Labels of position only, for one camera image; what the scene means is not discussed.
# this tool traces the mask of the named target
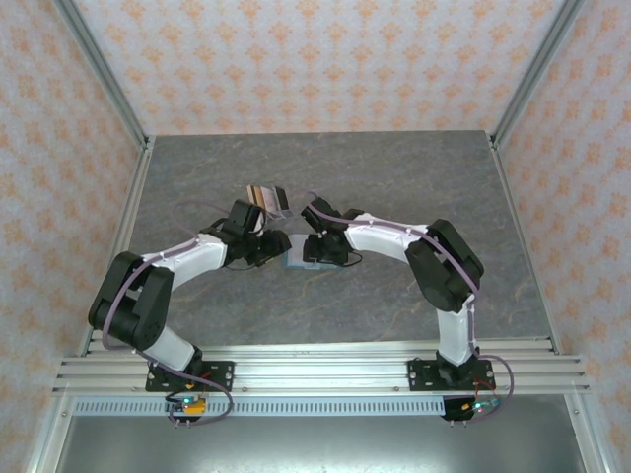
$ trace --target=gray marble tabletop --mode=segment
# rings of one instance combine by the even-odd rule
[[[188,236],[170,221],[183,198],[230,208],[248,184],[287,189],[298,216],[312,189],[342,213],[351,207],[407,224],[451,221],[485,266],[476,336],[546,336],[549,326],[502,183],[481,131],[159,137],[131,250],[153,252]],[[187,207],[201,229],[221,217]],[[274,222],[309,233],[300,217]],[[221,269],[174,291],[169,326],[197,345],[328,343],[438,338],[433,308],[405,264],[365,253],[338,271]]]

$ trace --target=cable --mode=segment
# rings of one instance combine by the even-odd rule
[[[188,380],[191,380],[191,381],[199,382],[201,384],[205,384],[205,385],[207,385],[209,387],[213,387],[213,388],[223,392],[226,395],[226,397],[228,398],[228,407],[226,408],[226,410],[224,412],[222,412],[218,416],[203,418],[203,419],[200,419],[200,420],[198,420],[196,422],[187,423],[187,425],[189,427],[203,426],[203,425],[206,425],[206,424],[212,424],[214,422],[221,421],[222,419],[225,419],[226,417],[228,417],[230,415],[230,413],[233,411],[233,409],[235,408],[235,400],[233,399],[232,394],[230,393],[230,391],[228,389],[226,389],[221,384],[217,384],[216,382],[213,382],[213,381],[211,381],[209,379],[204,379],[203,377],[193,376],[192,374],[188,374],[188,373],[185,373],[185,372],[179,372],[177,370],[174,370],[171,367],[168,367],[167,365],[164,365],[164,364],[158,362],[157,360],[154,360],[153,358],[145,355],[142,352],[137,352],[137,353],[138,353],[138,355],[143,357],[145,360],[147,360],[149,363],[153,363],[154,366],[157,366],[158,368],[161,368],[162,370],[164,370],[166,372],[170,372],[171,374],[174,374],[175,376],[179,376],[179,377],[181,377],[183,379],[188,379]],[[175,426],[178,426],[179,425],[179,420],[175,418],[174,410],[175,410],[175,405],[171,407],[171,411],[169,412],[169,420],[172,423],[174,423]]]
[[[315,194],[314,192],[309,192],[309,193],[311,195],[314,195],[315,197],[317,197],[317,194]],[[462,266],[460,266],[460,264],[456,261],[456,259],[440,243],[435,241],[429,235],[424,234],[423,232],[419,232],[416,229],[412,229],[410,227],[406,227],[404,225],[400,225],[400,224],[397,224],[395,222],[388,222],[388,221],[385,221],[385,220],[381,220],[381,221],[378,221],[378,220],[374,220],[374,221],[373,220],[346,220],[346,219],[340,219],[338,217],[332,217],[332,216],[326,215],[323,212],[321,212],[320,210],[318,210],[316,207],[314,207],[312,205],[311,202],[309,204],[307,204],[307,207],[309,207],[309,209],[312,212],[314,212],[316,215],[318,215],[319,217],[321,217],[323,219],[327,219],[330,222],[337,222],[338,224],[345,224],[345,225],[358,225],[358,226],[359,225],[368,225],[368,226],[386,227],[386,228],[399,230],[400,232],[411,233],[413,235],[416,235],[417,237],[421,237],[422,239],[424,239],[428,243],[430,243],[432,246],[434,246],[436,249],[438,249],[439,252],[443,256],[445,256],[445,258],[453,265],[454,269],[457,271],[457,273],[460,275],[460,277],[464,280],[464,282],[469,287],[469,289],[471,290],[473,295],[476,298],[478,298],[479,290],[478,290],[477,286],[475,286],[475,283],[473,283],[473,281],[471,280],[469,275],[466,274],[466,272],[464,271]]]
[[[223,214],[229,214],[229,212],[226,209],[223,209],[221,207],[219,207],[218,205],[212,203],[212,202],[208,202],[206,200],[200,200],[200,199],[184,199],[184,200],[179,200],[176,203],[172,204],[171,208],[169,209],[169,214],[171,216],[171,220],[173,220],[173,222],[180,228],[182,229],[184,232],[186,232],[187,234],[191,235],[192,237],[197,237],[197,231],[191,229],[190,227],[188,227],[186,224],[182,223],[180,220],[177,219],[177,217],[175,216],[175,211],[177,209],[179,209],[180,207],[184,207],[186,205],[202,205],[205,207],[210,207],[212,209],[217,210],[218,212],[221,212]]]
[[[171,251],[166,251],[166,252],[162,252],[160,254],[157,254],[156,256],[147,259],[146,261],[144,261],[140,266],[138,266],[138,268],[129,276],[129,278],[127,278],[127,280],[122,284],[122,286],[120,287],[120,289],[118,290],[118,293],[116,293],[116,297],[114,298],[111,307],[109,308],[109,311],[107,312],[107,316],[105,317],[105,322],[104,322],[104,326],[103,326],[103,346],[107,349],[107,350],[128,350],[129,348],[127,347],[114,347],[112,345],[109,344],[109,329],[111,328],[111,322],[113,321],[114,315],[116,314],[116,310],[118,309],[118,306],[120,305],[120,302],[122,301],[122,298],[127,294],[127,290],[131,287],[131,285],[133,284],[133,282],[138,279],[138,277],[143,273],[143,271],[145,271],[149,266],[151,266],[153,263],[163,259],[163,258],[170,258],[172,256],[178,256],[179,254],[185,253],[189,250],[191,250],[192,248],[194,248],[195,246],[197,246],[197,244],[199,244],[199,240],[197,238],[197,232],[189,229],[188,227],[186,227],[185,225],[181,224],[177,219],[175,219],[174,216],[174,212],[175,210],[182,206],[182,205],[187,205],[189,203],[193,203],[193,204],[199,204],[199,205],[206,205],[208,207],[212,207],[216,210],[221,210],[224,211],[223,209],[221,209],[220,207],[211,204],[209,202],[205,202],[205,201],[200,201],[200,200],[193,200],[193,199],[189,199],[189,200],[184,200],[184,201],[180,201],[175,203],[172,208],[171,208],[171,214],[172,214],[172,218],[174,219],[175,223],[182,228],[185,232],[192,234],[193,235],[193,239],[189,242],[189,244],[186,244],[185,246],[179,247],[179,248],[175,248],[172,249]],[[221,384],[217,384],[216,382],[213,382],[211,380],[208,379],[204,379],[202,377],[198,377],[198,376],[193,376],[191,374],[187,374],[185,372],[179,372],[177,370],[172,369],[171,367],[168,367],[167,365],[158,362],[157,360],[153,359],[152,357],[144,354],[143,352],[134,350],[138,355],[140,355],[141,357],[143,357],[145,360],[147,360],[149,363],[153,364],[155,367],[158,367],[166,372],[170,372],[171,374],[181,377],[182,379],[188,379],[191,381],[195,381],[195,382],[199,382],[202,384],[205,384],[209,387],[213,387],[221,392],[223,392],[226,397],[228,398],[228,407],[226,408],[226,410],[215,417],[211,417],[211,418],[206,418],[206,419],[200,419],[197,422],[194,423],[188,423],[188,426],[201,426],[204,424],[210,424],[213,422],[217,422],[220,421],[224,418],[226,418],[234,409],[235,407],[235,401],[233,399],[233,396],[230,394],[230,391],[228,391],[228,389],[226,389],[224,386],[222,386]],[[172,406],[171,412],[169,413],[169,419],[171,420],[171,422],[173,422],[176,426],[179,424],[179,421],[175,419],[174,415],[173,415],[173,410],[174,407]]]
[[[364,261],[364,256],[362,256],[361,253],[358,253],[357,251],[351,251],[351,254],[356,254],[357,256],[359,256],[359,259],[357,261],[353,261],[352,263],[340,264],[339,266],[341,268],[350,268],[351,266],[355,266],[356,264],[359,264],[362,261]]]
[[[314,197],[319,197],[315,192],[309,191],[308,193],[310,195],[314,196]],[[469,287],[469,289],[473,293],[473,298],[474,299],[478,299],[479,298],[479,290],[478,290],[477,286],[475,286],[475,283],[473,283],[473,281],[471,280],[469,275],[466,274],[466,272],[464,271],[462,266],[456,261],[456,259],[440,243],[435,241],[433,238],[431,238],[427,234],[424,234],[423,232],[420,232],[420,231],[418,231],[416,229],[412,229],[410,227],[406,227],[404,225],[397,224],[395,222],[380,221],[380,220],[374,220],[374,221],[373,220],[346,220],[346,219],[341,219],[341,218],[338,218],[338,217],[332,217],[332,216],[326,215],[323,212],[321,212],[320,210],[318,210],[316,207],[314,207],[312,205],[311,202],[309,204],[307,204],[307,207],[309,207],[309,209],[312,212],[314,212],[316,215],[318,215],[319,217],[321,217],[323,219],[326,219],[326,220],[328,220],[330,222],[336,222],[336,223],[344,224],[344,225],[348,225],[348,226],[350,226],[350,225],[368,225],[368,226],[377,226],[377,227],[390,228],[390,229],[399,230],[400,232],[410,233],[410,234],[413,234],[413,235],[415,235],[417,237],[420,237],[420,238],[426,240],[428,243],[430,243],[432,246],[434,246],[443,256],[445,256],[445,259],[447,259],[453,265],[454,269],[457,271],[457,273],[460,275],[462,280],[466,283],[466,285]],[[469,349],[470,349],[471,353],[473,354],[473,356],[478,358],[478,359],[480,359],[480,360],[496,360],[496,361],[500,362],[502,365],[504,365],[506,367],[506,370],[509,373],[509,379],[510,379],[509,392],[508,392],[504,402],[502,404],[500,404],[500,406],[497,409],[495,409],[493,412],[491,412],[490,414],[482,417],[481,419],[477,419],[477,420],[474,419],[474,420],[468,421],[468,423],[471,424],[471,423],[480,422],[480,421],[486,420],[488,418],[491,418],[494,415],[497,415],[499,412],[501,412],[502,409],[504,409],[504,407],[506,406],[507,401],[509,399],[511,399],[511,397],[513,397],[513,392],[515,391],[515,375],[513,374],[513,371],[511,370],[511,367],[509,366],[509,364],[503,358],[498,357],[497,355],[478,355],[477,351],[475,350],[475,346],[473,344],[473,340],[474,340],[473,324],[475,323],[474,316],[473,316],[473,301],[470,301],[467,304],[467,306],[466,306],[466,314],[467,314],[467,321],[468,321],[468,336],[467,336],[467,338],[468,338]]]
[[[249,271],[250,269],[254,269],[256,267],[255,264],[248,266],[246,268],[231,268],[230,266],[224,266],[226,269],[230,269],[231,271]]]

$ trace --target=black mounting plate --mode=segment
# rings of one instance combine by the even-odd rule
[[[206,379],[213,381],[220,386],[225,387],[229,391],[233,389],[233,380],[235,378],[235,362],[202,362],[202,374],[208,374]],[[204,390],[204,384],[195,383],[192,389],[185,387],[188,381],[183,380],[179,376],[175,376],[170,372],[165,372],[161,368],[149,365],[149,373],[147,374],[147,384],[145,389],[147,392],[201,392]],[[207,392],[218,391],[218,389],[205,386]]]
[[[475,359],[471,375],[466,379],[449,385],[438,372],[437,360],[421,360],[416,358],[407,362],[407,381],[410,391],[474,391],[473,379],[488,382],[495,389],[495,376],[493,366],[488,360]],[[489,388],[480,384],[480,391],[488,391]]]

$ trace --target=enclosure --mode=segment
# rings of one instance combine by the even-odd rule
[[[24,0],[0,21],[4,470],[628,471],[631,6]],[[515,369],[506,411],[464,431],[406,404],[436,313],[405,265],[365,252],[175,290],[169,326],[237,361],[244,407],[191,432],[140,415],[160,399],[146,364],[87,323],[105,271],[186,240],[171,203],[229,207],[249,184],[287,190],[288,234],[311,231],[308,191],[452,222],[486,269],[481,351]],[[293,412],[314,406],[346,415]]]

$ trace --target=orange patterned wall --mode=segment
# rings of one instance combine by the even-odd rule
[[[563,347],[587,355],[631,468],[631,3],[588,2],[566,41],[502,158]]]
[[[0,4],[0,471],[24,471],[137,147],[50,0]]]
[[[493,131],[562,0],[79,0],[149,134]]]

